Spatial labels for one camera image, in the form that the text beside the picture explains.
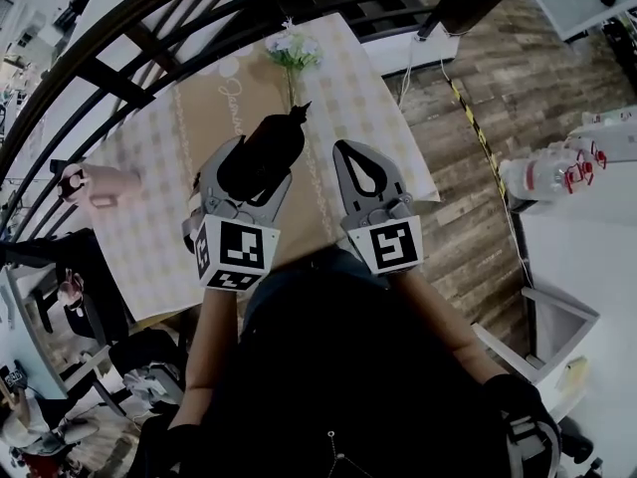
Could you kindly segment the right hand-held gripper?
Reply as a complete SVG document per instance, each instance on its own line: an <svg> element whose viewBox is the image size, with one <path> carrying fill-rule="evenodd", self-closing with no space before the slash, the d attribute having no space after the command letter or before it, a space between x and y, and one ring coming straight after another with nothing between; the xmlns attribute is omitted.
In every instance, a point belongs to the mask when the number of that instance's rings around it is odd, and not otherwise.
<svg viewBox="0 0 637 478"><path fill-rule="evenodd" d="M341 227L358 258L375 276L405 271L423 262L420 218L397 165L359 141L341 139L332 150L347 216ZM359 203L379 202L364 209Z"/></svg>

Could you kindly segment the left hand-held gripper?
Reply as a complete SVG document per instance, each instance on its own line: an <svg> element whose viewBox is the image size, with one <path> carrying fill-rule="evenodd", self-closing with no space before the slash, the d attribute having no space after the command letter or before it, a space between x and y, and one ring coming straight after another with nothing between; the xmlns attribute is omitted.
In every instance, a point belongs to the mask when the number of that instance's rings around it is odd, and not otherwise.
<svg viewBox="0 0 637 478"><path fill-rule="evenodd" d="M208 199L190 197L190 214L182 222L184 244L205 289L246 292L271 271L274 261L280 238L275 219L293 176L289 169L277 174L255 199L242 203L244 145L245 137L235 136L206 160L199 188Z"/></svg>

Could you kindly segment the black pouch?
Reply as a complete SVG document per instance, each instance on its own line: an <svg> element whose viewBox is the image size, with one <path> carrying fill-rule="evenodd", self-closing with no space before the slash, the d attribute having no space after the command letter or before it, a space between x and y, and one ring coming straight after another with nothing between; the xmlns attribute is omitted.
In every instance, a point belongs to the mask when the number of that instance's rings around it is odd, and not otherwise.
<svg viewBox="0 0 637 478"><path fill-rule="evenodd" d="M279 188L304 149L302 124L311 104L269 115L249 137L240 137L217 170L220 188L230 198L260 207Z"/></svg>

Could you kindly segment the person's right forearm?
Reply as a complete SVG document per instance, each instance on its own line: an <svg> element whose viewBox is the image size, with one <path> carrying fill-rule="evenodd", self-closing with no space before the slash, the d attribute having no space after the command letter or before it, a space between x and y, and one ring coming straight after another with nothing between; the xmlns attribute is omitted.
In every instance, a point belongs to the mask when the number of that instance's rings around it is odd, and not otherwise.
<svg viewBox="0 0 637 478"><path fill-rule="evenodd" d="M390 284L476 382L484 384L508 373L487 354L463 315L418 270L394 274Z"/></svg>

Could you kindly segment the person's left forearm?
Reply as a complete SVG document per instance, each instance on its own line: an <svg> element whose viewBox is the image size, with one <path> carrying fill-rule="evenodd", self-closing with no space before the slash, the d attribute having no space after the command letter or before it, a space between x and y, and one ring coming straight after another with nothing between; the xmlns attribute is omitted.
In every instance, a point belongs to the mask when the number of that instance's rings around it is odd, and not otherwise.
<svg viewBox="0 0 637 478"><path fill-rule="evenodd" d="M238 342L237 295L205 292L185 374L185 390L169 428L199 425Z"/></svg>

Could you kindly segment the beige checked tablecloth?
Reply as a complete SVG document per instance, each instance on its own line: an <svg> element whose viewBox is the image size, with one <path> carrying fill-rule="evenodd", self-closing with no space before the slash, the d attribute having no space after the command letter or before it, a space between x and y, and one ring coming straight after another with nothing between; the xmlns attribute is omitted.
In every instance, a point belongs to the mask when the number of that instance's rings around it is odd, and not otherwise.
<svg viewBox="0 0 637 478"><path fill-rule="evenodd" d="M344 238L345 211L332 161L338 140L359 141L390 157L415 200L438 199L425 159L381 77L385 68L438 61L433 42L418 42L408 33L361 44L338 14L309 21L301 30L318 42L321 60L296 79L296 102L308 106L306 144L276 218L277 264ZM251 134L266 116L286 112L288 101L284 70L257 41L169 89L90 155L92 164L140 179L120 205L91 213L135 319L200 303L195 259L181 232L194 176L223 142Z"/></svg>

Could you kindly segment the yellow black striped floor strip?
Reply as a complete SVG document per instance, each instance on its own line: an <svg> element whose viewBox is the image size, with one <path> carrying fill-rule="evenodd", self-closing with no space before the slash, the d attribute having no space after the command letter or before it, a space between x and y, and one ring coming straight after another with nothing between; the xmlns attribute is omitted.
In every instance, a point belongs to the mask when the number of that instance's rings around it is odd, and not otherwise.
<svg viewBox="0 0 637 478"><path fill-rule="evenodd" d="M487 162L489 164L490 170L492 172L492 175L496 181L497 184L497 188L498 188L498 192L500 194L501 199L503 200L503 202L505 203L505 205L508 205L508 196L507 196L507 191L506 191L506 186L505 183L500 175L499 172L499 164L498 164L498 160L497 157L494 155L486 136L484 135L484 132L480 126L480 124L478 123L478 121L476 120L476 117L472 111L472 109L470 108L469 104L465 101L465 99L463 98L463 96L461 95L461 93L459 92L459 90L457 89L457 87L455 86L454 82L447 78L446 79L447 84L449 85L450 89L452 90L456 100L458 101L458 103L460 104L460 106L463 109L463 112L467 118L467 120L469 121L469 124L471 126L471 128L474 130L474 133L478 139L478 142L485 154L485 157L487 159Z"/></svg>

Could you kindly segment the pink water bottle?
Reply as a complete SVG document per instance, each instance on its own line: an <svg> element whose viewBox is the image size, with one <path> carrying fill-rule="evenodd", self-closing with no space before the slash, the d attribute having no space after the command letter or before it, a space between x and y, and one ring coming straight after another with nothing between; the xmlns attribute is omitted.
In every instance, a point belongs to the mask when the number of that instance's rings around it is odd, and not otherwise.
<svg viewBox="0 0 637 478"><path fill-rule="evenodd" d="M57 194L68 203L102 209L117 207L140 187L135 172L81 162L65 167L57 183Z"/></svg>

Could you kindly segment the artificial flower bunch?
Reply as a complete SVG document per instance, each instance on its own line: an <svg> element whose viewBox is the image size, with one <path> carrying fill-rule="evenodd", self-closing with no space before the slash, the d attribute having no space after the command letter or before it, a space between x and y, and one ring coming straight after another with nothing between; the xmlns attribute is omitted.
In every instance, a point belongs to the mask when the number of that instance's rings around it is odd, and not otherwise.
<svg viewBox="0 0 637 478"><path fill-rule="evenodd" d="M296 104L298 74L305 68L317 67L322 62L322 48L311 35L288 17L282 23L283 30L265 40L269 58L285 70L289 107Z"/></svg>

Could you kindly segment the black metal railing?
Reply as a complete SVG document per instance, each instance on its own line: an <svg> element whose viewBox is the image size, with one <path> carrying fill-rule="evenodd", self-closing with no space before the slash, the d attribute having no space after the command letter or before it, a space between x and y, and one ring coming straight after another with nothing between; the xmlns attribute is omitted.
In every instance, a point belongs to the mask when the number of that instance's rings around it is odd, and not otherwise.
<svg viewBox="0 0 637 478"><path fill-rule="evenodd" d="M362 41L424 27L443 0L121 0L66 48L0 142L0 235L34 237L64 161L164 89L278 30L338 12Z"/></svg>

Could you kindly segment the person's black clothing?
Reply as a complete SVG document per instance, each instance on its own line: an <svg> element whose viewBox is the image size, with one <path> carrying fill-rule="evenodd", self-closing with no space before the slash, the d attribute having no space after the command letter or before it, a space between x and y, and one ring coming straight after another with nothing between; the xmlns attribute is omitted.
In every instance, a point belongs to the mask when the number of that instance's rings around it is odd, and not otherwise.
<svg viewBox="0 0 637 478"><path fill-rule="evenodd" d="M148 419L126 478L555 478L537 389L476 382L394 274L338 247L270 274L201 423Z"/></svg>

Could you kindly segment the pink soft toy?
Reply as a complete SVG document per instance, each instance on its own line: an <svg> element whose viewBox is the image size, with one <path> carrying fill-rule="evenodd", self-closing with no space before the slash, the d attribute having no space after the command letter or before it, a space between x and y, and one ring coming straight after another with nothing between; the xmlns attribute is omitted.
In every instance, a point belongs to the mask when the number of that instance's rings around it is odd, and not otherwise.
<svg viewBox="0 0 637 478"><path fill-rule="evenodd" d="M57 291L58 301L65 307L75 306L84 297L84 280L78 273L68 269L64 281Z"/></svg>

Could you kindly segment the grey clothing heap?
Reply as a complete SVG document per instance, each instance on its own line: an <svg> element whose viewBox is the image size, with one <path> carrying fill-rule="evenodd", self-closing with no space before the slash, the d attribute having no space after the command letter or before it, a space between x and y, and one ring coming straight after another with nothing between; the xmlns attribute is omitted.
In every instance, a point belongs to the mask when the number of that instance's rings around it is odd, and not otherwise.
<svg viewBox="0 0 637 478"><path fill-rule="evenodd" d="M134 396L149 405L158 402L179 404L183 397L180 379L180 372L176 366L152 361L126 372L122 382Z"/></svg>

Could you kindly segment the white partition desk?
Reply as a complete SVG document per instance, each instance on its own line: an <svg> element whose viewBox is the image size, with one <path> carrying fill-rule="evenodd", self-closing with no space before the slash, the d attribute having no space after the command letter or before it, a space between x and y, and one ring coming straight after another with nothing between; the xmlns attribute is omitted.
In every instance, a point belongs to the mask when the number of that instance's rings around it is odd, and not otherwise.
<svg viewBox="0 0 637 478"><path fill-rule="evenodd" d="M534 316L523 357L480 325L479 339L539 390L561 420L587 397L601 411L637 409L637 121L587 128L610 157L585 190L519 215ZM561 392L565 365L585 356L586 383Z"/></svg>

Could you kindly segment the pale grey desk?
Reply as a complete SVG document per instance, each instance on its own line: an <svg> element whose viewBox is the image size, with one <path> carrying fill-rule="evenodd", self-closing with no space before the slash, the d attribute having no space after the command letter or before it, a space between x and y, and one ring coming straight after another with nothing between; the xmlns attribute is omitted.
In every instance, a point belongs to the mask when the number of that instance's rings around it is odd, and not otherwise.
<svg viewBox="0 0 637 478"><path fill-rule="evenodd" d="M29 388L47 399L67 397L67 389L36 335L11 271L0 270L0 367L17 361Z"/></svg>

